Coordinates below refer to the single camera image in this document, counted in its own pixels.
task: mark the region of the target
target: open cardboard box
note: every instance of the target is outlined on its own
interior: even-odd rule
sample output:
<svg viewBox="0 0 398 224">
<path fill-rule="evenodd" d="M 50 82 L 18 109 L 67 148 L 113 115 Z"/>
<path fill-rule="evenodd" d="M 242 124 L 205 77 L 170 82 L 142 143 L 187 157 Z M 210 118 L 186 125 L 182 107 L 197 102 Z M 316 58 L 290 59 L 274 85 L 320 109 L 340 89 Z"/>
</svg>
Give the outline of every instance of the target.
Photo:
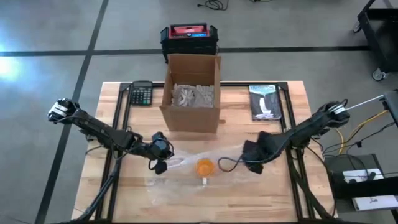
<svg viewBox="0 0 398 224">
<path fill-rule="evenodd" d="M 160 110 L 170 131 L 217 132 L 220 118 L 220 64 L 221 57 L 214 55 L 169 54 Z M 174 83 L 214 85 L 214 107 L 172 106 Z"/>
</svg>

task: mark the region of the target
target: black cart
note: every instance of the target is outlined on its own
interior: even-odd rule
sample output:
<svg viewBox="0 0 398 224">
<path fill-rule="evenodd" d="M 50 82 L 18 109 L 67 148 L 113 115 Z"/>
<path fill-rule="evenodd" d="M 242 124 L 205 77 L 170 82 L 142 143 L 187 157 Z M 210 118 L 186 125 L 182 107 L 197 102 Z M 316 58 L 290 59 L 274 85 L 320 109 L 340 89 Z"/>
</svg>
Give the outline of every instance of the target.
<svg viewBox="0 0 398 224">
<path fill-rule="evenodd" d="M 353 32 L 363 30 L 379 67 L 372 78 L 381 81 L 398 72 L 398 9 L 370 9 L 375 0 L 370 0 L 358 15 Z"/>
</svg>

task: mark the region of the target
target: gray floor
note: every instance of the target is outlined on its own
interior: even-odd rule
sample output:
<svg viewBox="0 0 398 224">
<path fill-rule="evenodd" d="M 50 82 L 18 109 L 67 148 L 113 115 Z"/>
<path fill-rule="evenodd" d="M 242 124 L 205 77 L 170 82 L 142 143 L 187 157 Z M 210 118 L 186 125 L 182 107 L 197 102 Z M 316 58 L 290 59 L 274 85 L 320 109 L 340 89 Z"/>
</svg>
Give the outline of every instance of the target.
<svg viewBox="0 0 398 224">
<path fill-rule="evenodd" d="M 0 51 L 86 50 L 101 0 L 0 2 Z M 227 11 L 199 9 L 203 1 L 110 0 L 95 49 L 159 49 L 159 32 L 173 23 L 207 22 L 219 30 L 220 47 L 319 47 L 366 45 L 352 25 L 365 0 L 230 0 Z M 391 0 L 398 7 L 397 0 Z M 377 0 L 374 7 L 385 7 Z M 371 52 L 280 52 L 221 54 L 223 80 L 303 80 L 312 111 L 330 100 L 349 105 L 396 88 L 398 77 L 371 79 Z M 0 223 L 32 223 L 39 209 L 62 125 L 46 121 L 57 98 L 71 97 L 84 56 L 0 57 Z M 80 103 L 93 114 L 104 81 L 164 80 L 161 55 L 94 56 Z M 382 110 L 371 103 L 351 112 L 344 134 Z M 384 116 L 362 136 L 391 122 Z M 370 139 L 353 154 L 376 153 L 385 172 L 398 170 L 396 128 Z M 324 145 L 338 142 L 335 133 Z M 86 142 L 73 129 L 46 222 L 70 218 Z M 341 213 L 345 220 L 393 223 L 389 212 Z"/>
</svg>

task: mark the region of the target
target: plastic bag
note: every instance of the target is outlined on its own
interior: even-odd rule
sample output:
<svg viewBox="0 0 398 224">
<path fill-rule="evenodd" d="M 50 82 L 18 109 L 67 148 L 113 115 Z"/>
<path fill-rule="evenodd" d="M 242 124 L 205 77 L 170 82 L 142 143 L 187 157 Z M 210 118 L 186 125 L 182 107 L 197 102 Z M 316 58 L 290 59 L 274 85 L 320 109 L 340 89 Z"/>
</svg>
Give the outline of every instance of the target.
<svg viewBox="0 0 398 224">
<path fill-rule="evenodd" d="M 234 184 L 258 182 L 259 175 L 248 171 L 244 163 L 240 162 L 232 172 L 223 172 L 218 168 L 217 160 L 221 157 L 238 159 L 243 145 L 213 149 L 198 154 L 190 154 L 183 150 L 175 150 L 175 155 L 167 161 L 167 172 L 160 176 L 146 179 L 147 191 L 153 205 L 173 203 L 186 196 L 200 194 L 206 190 L 220 190 Z M 199 159 L 210 159 L 215 165 L 215 172 L 207 177 L 207 184 L 203 185 L 202 178 L 195 170 Z M 235 162 L 222 160 L 223 169 L 229 170 Z"/>
</svg>

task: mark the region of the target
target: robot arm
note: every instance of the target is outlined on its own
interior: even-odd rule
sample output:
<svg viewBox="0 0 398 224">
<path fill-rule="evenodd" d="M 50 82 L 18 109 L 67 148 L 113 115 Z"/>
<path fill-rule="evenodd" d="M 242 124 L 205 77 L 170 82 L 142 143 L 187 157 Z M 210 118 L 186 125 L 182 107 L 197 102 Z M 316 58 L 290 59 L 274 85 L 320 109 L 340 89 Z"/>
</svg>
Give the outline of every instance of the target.
<svg viewBox="0 0 398 224">
<path fill-rule="evenodd" d="M 151 143 L 142 142 L 142 136 L 132 131 L 117 130 L 102 121 L 90 116 L 74 103 L 66 98 L 57 100 L 48 113 L 51 122 L 62 124 L 74 124 L 81 128 L 86 136 L 94 136 L 103 147 L 123 151 L 137 156 L 157 160 L 154 170 L 161 174 L 167 170 L 164 160 L 172 157 L 173 146 L 168 142 L 163 133 L 158 132 L 152 136 Z"/>
<path fill-rule="evenodd" d="M 327 103 L 311 118 L 284 133 L 270 134 L 261 131 L 257 142 L 244 143 L 241 160 L 250 171 L 261 174 L 262 165 L 278 158 L 287 146 L 307 147 L 311 136 L 325 134 L 330 128 L 338 128 L 348 120 L 349 113 L 343 103 Z"/>
</svg>

